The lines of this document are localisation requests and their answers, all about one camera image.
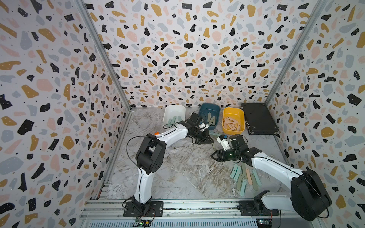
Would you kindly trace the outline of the olive knife lowest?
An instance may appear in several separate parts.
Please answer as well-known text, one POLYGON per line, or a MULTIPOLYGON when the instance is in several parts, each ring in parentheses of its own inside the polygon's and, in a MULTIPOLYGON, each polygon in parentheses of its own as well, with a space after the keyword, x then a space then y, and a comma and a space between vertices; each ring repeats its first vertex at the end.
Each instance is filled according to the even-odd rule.
POLYGON ((240 190, 241 190, 242 181, 243 181, 243 175, 240 174, 239 177, 238 177, 237 183, 236 183, 236 190, 238 192, 240 192, 240 190))

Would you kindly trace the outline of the olive knife bottom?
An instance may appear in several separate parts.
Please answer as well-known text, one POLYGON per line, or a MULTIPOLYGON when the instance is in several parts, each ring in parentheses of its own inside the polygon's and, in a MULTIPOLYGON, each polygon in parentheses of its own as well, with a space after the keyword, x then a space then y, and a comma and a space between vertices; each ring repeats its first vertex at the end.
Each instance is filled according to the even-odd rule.
POLYGON ((241 163, 242 176, 244 179, 247 179, 246 166, 245 163, 241 163))

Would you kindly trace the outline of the black case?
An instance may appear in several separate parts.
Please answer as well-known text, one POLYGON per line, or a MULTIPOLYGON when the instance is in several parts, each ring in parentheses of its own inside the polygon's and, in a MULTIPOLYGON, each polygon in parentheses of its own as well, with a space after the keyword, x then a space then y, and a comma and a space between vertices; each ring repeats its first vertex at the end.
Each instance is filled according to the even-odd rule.
POLYGON ((249 135, 275 135, 279 128, 264 103, 242 103, 249 135))

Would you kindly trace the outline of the dark teal storage box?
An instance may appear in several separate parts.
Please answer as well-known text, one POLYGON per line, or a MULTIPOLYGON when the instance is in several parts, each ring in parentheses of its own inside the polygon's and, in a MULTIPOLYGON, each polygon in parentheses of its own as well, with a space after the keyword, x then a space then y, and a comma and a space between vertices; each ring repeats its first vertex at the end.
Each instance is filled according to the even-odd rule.
POLYGON ((200 107, 198 114, 203 118, 203 121, 208 124, 209 130, 214 130, 216 126, 210 126, 207 121, 207 115, 211 113, 211 118, 216 116, 216 126, 219 123, 220 107, 217 104, 203 103, 200 107))

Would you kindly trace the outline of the yellow storage box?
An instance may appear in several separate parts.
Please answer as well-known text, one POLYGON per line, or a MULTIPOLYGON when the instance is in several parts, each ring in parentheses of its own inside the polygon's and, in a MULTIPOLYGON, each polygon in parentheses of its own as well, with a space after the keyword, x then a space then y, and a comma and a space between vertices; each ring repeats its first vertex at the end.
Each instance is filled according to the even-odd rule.
POLYGON ((245 114, 239 108, 226 107, 222 116, 223 132, 227 135, 241 134, 245 130, 245 114))

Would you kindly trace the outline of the white storage box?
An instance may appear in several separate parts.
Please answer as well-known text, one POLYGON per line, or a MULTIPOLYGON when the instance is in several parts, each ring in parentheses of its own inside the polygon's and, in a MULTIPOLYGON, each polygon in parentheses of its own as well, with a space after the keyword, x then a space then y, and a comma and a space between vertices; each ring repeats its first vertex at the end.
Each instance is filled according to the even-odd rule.
POLYGON ((173 124, 185 120, 185 107, 182 105, 168 105, 163 116, 163 128, 172 127, 173 124))

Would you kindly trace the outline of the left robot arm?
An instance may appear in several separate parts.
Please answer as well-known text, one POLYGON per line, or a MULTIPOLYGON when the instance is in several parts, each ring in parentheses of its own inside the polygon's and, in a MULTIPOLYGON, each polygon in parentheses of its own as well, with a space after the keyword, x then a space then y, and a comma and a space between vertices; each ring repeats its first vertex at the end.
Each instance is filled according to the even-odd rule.
POLYGON ((165 132, 157 135, 140 136, 142 143, 133 162, 138 167, 138 182, 131 202, 140 213, 145 214, 150 209, 152 200, 152 185, 155 172, 163 164, 166 149, 184 138, 191 138, 193 144, 212 144, 209 125, 197 113, 178 123, 172 123, 165 132))

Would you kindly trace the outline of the mint knife lowest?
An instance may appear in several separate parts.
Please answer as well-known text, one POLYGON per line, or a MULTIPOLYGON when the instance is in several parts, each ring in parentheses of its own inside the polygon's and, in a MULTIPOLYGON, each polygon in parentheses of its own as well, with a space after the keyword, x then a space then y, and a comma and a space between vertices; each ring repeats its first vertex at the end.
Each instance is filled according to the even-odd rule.
POLYGON ((240 186, 240 196, 241 197, 245 196, 246 186, 247 186, 247 181, 245 179, 243 179, 241 182, 241 186, 240 186))

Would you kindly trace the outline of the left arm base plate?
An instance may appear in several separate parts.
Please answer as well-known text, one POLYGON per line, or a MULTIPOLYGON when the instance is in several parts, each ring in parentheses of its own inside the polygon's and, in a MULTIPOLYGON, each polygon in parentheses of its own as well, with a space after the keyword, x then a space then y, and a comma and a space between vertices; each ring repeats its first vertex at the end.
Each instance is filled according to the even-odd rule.
POLYGON ((125 205, 123 217, 162 217, 163 205, 163 201, 150 201, 146 204, 129 201, 125 205))

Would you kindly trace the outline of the aluminium front rail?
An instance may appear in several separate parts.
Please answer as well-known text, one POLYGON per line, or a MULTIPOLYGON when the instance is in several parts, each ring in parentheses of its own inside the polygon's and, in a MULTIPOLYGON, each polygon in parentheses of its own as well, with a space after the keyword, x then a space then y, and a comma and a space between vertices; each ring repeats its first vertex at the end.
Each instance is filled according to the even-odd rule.
POLYGON ((163 206, 142 218, 126 217, 122 200, 90 200, 79 228, 324 228, 291 211, 242 216, 239 199, 164 199, 163 206))

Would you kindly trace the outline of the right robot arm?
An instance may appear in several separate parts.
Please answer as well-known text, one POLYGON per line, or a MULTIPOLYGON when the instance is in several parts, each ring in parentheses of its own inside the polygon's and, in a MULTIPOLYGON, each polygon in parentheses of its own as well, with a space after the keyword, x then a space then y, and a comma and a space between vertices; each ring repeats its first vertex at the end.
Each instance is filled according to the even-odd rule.
POLYGON ((217 141, 222 149, 211 155, 215 161, 240 161, 269 174, 289 188, 287 193, 263 191, 255 196, 255 213, 263 214, 270 210, 293 211, 303 219, 313 221, 329 210, 332 200, 315 171, 290 167, 255 147, 250 148, 243 135, 221 135, 217 141))

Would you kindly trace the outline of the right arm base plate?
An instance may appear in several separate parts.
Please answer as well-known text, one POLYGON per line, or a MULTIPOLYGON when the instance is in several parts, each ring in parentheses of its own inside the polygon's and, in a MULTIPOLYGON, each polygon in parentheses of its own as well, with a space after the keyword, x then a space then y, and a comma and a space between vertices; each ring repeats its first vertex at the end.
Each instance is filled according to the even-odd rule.
POLYGON ((267 209, 261 200, 241 200, 237 209, 242 216, 279 216, 279 210, 267 209))

